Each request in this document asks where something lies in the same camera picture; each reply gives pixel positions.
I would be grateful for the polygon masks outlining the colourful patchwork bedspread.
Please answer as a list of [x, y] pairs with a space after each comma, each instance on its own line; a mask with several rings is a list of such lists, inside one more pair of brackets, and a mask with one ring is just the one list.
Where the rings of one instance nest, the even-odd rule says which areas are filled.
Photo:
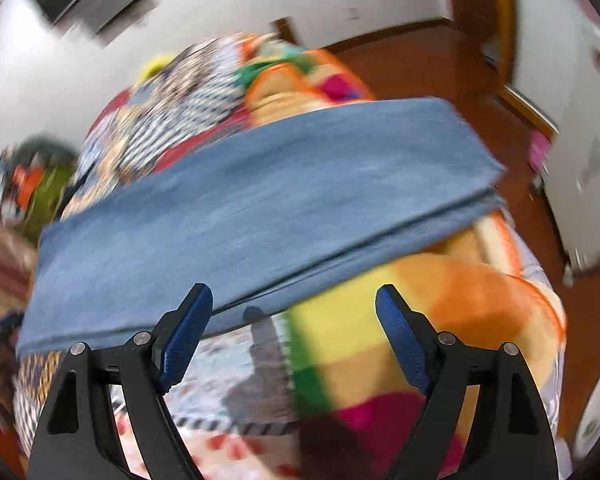
[[[265, 36], [228, 35], [184, 50], [119, 94], [87, 135], [78, 169], [41, 238], [17, 346], [16, 424], [25, 448], [66, 350], [120, 344], [201, 278], [190, 258], [207, 153], [250, 126], [246, 80]], [[245, 294], [208, 278], [211, 324], [168, 397], [175, 425], [209, 479], [295, 479], [299, 441], [283, 315], [247, 330]]]

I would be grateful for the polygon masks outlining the maroon striped curtain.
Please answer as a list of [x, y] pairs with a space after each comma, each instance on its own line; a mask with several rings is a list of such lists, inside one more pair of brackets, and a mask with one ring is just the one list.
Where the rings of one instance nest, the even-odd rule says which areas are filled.
[[35, 263], [33, 246], [0, 222], [0, 319], [26, 308]]

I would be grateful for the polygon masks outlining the orange box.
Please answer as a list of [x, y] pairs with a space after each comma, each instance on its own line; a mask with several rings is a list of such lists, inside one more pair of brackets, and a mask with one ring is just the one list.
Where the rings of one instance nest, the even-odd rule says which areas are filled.
[[40, 166], [23, 167], [18, 165], [12, 174], [12, 183], [16, 189], [16, 204], [22, 210], [27, 210], [31, 197], [42, 181], [44, 169]]

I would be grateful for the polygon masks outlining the orange yellow fleece blanket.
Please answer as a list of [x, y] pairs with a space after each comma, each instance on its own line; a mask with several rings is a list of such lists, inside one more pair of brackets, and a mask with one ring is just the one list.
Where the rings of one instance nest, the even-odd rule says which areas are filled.
[[285, 316], [297, 422], [194, 445], [233, 479], [554, 479], [566, 318], [492, 211]]

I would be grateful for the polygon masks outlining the white cabinet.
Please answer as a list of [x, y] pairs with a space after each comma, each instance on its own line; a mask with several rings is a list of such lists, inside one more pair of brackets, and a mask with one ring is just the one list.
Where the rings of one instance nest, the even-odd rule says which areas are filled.
[[600, 271], [600, 0], [515, 0], [509, 89], [550, 127], [534, 180], [566, 255], [562, 280]]

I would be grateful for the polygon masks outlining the blue denim jeans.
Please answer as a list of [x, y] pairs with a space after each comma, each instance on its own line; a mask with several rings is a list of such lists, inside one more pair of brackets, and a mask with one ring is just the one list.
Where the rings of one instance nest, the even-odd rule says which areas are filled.
[[121, 344], [195, 284], [208, 335], [418, 252], [501, 206], [503, 166], [442, 99], [319, 110], [235, 134], [43, 233], [18, 356]]

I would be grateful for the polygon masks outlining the yellow curved tube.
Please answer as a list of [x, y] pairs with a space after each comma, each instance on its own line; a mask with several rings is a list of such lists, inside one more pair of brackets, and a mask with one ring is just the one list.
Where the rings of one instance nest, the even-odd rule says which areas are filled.
[[137, 81], [146, 81], [152, 77], [155, 77], [158, 73], [166, 68], [173, 60], [175, 56], [172, 54], [159, 54], [154, 56], [151, 60], [145, 63], [140, 69], [140, 76]]

